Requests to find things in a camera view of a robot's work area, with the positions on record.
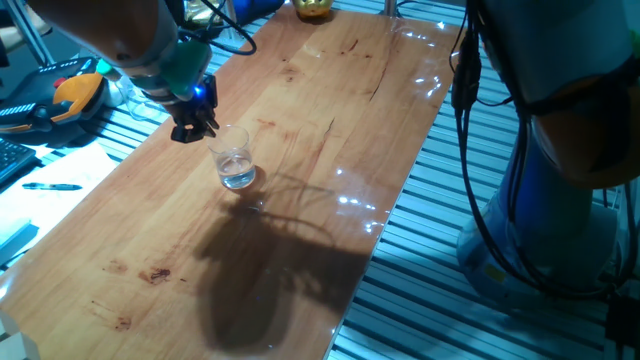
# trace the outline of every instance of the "black wire bundle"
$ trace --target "black wire bundle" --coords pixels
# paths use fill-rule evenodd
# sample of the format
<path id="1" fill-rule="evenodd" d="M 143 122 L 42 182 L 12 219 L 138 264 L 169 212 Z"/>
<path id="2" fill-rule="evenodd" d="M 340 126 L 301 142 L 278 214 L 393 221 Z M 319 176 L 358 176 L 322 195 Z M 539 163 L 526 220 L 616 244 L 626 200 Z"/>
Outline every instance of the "black wire bundle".
<path id="1" fill-rule="evenodd" d="M 225 15 L 224 12 L 222 12 L 221 9 L 225 5 L 226 0 L 223 0 L 218 7 L 214 6 L 209 0 L 201 0 L 201 1 L 209 9 L 211 9 L 211 11 L 213 11 L 213 13 L 215 15 L 219 16 L 220 19 L 222 19 L 222 21 L 226 22 L 228 25 L 213 25 L 213 22 L 212 22 L 213 21 L 213 16 L 212 16 L 211 19 L 209 20 L 209 25 L 207 26 L 206 29 L 201 29 L 201 30 L 197 30 L 197 31 L 191 31 L 191 30 L 180 28 L 178 30 L 178 34 L 182 38 L 195 39 L 197 41 L 203 42 L 205 44 L 213 45 L 213 46 L 217 47 L 218 49 L 221 49 L 221 50 L 224 50 L 224 51 L 228 51 L 228 52 L 230 52 L 232 54 L 236 54 L 236 55 L 249 56 L 249 55 L 255 54 L 255 52 L 258 50 L 258 47 L 256 45 L 256 42 L 253 40 L 253 38 L 251 38 L 251 35 L 249 35 L 235 21 L 231 20 L 227 15 Z M 216 42 L 216 41 L 212 40 L 215 37 L 215 35 L 217 35 L 217 33 L 220 32 L 220 30 L 226 29 L 226 28 L 229 28 L 229 27 L 231 27 L 234 30 L 236 30 L 243 38 L 245 38 L 247 40 L 249 45 L 251 45 L 251 49 L 250 50 L 247 50 L 247 51 L 238 50 L 238 49 L 235 49 L 235 48 L 233 48 L 231 46 L 228 46 L 228 45 L 225 45 L 225 44 L 221 44 L 219 42 Z"/>
<path id="2" fill-rule="evenodd" d="M 564 284 L 560 284 L 551 279 L 547 275 L 543 274 L 537 267 L 531 263 L 526 257 L 523 249 L 519 246 L 517 241 L 513 244 L 516 248 L 518 260 L 524 267 L 526 275 L 523 275 L 520 271 L 516 270 L 514 265 L 511 264 L 504 256 L 499 246 L 491 236 L 489 229 L 487 228 L 482 214 L 478 207 L 478 204 L 471 187 L 469 180 L 469 173 L 467 170 L 467 138 L 469 135 L 469 117 L 470 110 L 475 101 L 477 101 L 478 82 L 480 79 L 480 59 L 479 59 L 479 30 L 483 25 L 480 23 L 478 16 L 478 8 L 475 0 L 467 0 L 467 9 L 465 12 L 463 25 L 467 23 L 467 33 L 461 44 L 460 49 L 460 63 L 457 68 L 453 69 L 451 64 L 451 57 L 453 52 L 458 46 L 460 36 L 463 28 L 460 28 L 456 43 L 454 44 L 449 57 L 449 65 L 454 70 L 454 91 L 452 94 L 452 105 L 455 109 L 456 127 L 458 132 L 458 141 L 460 144 L 460 160 L 462 163 L 462 176 L 469 197 L 469 204 L 471 206 L 474 221 L 478 227 L 487 249 L 491 253 L 492 257 L 498 265 L 500 265 L 509 275 L 513 278 L 531 286 L 532 288 L 547 294 L 551 297 L 564 298 L 571 300 L 584 300 L 584 299 L 606 299 L 609 295 L 620 288 L 633 274 L 635 264 L 637 261 L 638 253 L 638 236 L 637 228 L 635 225 L 633 208 L 631 204 L 631 188 L 630 184 L 625 184 L 625 196 L 627 207 L 627 220 L 629 226 L 629 253 L 628 259 L 625 261 L 622 269 L 616 274 L 614 280 L 607 283 L 602 288 L 595 291 L 579 291 L 567 287 Z M 496 51 L 500 51 L 500 47 L 496 46 Z M 503 71 L 506 73 L 506 78 L 513 79 L 513 73 L 509 68 L 509 64 L 501 64 Z M 526 106 L 524 100 L 518 96 L 518 92 L 513 86 L 509 86 L 509 90 L 514 95 L 511 98 L 503 101 L 506 103 L 511 99 L 516 104 L 516 112 L 519 119 L 519 131 L 517 136 L 516 148 L 513 157 L 513 164 L 511 167 L 510 181 L 507 189 L 507 217 L 509 226 L 515 228 L 516 224 L 516 206 L 518 200 L 518 194 L 520 192 L 520 186 L 522 184 L 522 178 L 524 173 L 524 167 L 526 163 L 527 149 L 530 141 L 530 123 L 531 115 L 526 112 Z"/>

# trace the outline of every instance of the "clear drinking glass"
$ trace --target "clear drinking glass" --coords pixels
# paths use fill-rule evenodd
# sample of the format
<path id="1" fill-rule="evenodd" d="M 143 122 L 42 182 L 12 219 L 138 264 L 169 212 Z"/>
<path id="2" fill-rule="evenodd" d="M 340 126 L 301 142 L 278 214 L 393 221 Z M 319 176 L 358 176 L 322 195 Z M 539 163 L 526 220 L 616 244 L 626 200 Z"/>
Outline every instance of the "clear drinking glass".
<path id="1" fill-rule="evenodd" d="M 249 133 L 234 125 L 222 126 L 216 137 L 207 137 L 207 146 L 216 162 L 218 176 L 229 189 L 249 186 L 256 177 L 256 169 L 249 152 Z"/>

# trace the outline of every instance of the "wooden table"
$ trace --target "wooden table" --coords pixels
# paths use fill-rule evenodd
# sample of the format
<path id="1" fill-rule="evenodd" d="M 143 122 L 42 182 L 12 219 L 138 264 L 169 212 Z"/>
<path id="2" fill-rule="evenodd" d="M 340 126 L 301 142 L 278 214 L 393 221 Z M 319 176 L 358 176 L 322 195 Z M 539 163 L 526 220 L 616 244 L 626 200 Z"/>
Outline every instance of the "wooden table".
<path id="1" fill-rule="evenodd" d="M 457 28 L 283 7 L 216 74 L 251 191 L 167 121 L 0 277 L 43 359 L 320 359 L 449 88 Z"/>

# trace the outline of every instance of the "metal rail floor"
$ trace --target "metal rail floor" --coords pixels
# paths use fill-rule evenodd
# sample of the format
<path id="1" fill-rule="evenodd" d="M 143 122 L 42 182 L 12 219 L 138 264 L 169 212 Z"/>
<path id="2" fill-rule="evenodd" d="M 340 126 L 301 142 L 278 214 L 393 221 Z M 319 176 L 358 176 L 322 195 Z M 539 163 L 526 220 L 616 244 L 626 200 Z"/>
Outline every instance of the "metal rail floor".
<path id="1" fill-rule="evenodd" d="M 383 0 L 337 0 L 334 8 L 379 13 Z M 403 16 L 460 25 L 463 8 L 424 1 L 400 9 Z M 247 26 L 255 33 L 268 17 Z M 214 49 L 213 73 L 228 58 Z M 480 98 L 508 96 L 484 58 Z M 122 106 L 104 109 L 96 121 L 98 142 L 122 161 L 166 114 L 135 121 Z M 497 189 L 518 124 L 511 106 L 476 104 L 471 113 L 469 171 L 480 205 Z M 44 164 L 73 150 L 57 150 Z M 600 194 L 595 201 L 602 203 Z M 346 359 L 601 359 L 606 305 L 517 312 L 480 298 L 458 270 L 460 228 L 471 218 L 458 142 L 447 97 L 390 214 L 343 324 L 327 353 Z"/>

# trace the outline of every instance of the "paper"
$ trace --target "paper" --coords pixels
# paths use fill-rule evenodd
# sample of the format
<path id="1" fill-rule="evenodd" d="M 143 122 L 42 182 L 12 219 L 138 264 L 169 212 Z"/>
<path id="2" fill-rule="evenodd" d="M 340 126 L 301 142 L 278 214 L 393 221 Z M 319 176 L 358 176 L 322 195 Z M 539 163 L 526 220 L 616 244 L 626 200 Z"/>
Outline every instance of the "paper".
<path id="1" fill-rule="evenodd" d="M 34 171 L 0 194 L 0 219 L 28 218 L 37 234 L 20 249 L 35 245 L 76 207 L 115 168 L 115 163 L 97 142 Z M 26 190 L 22 184 L 74 184 L 81 190 Z M 7 226 L 0 220 L 0 226 Z"/>

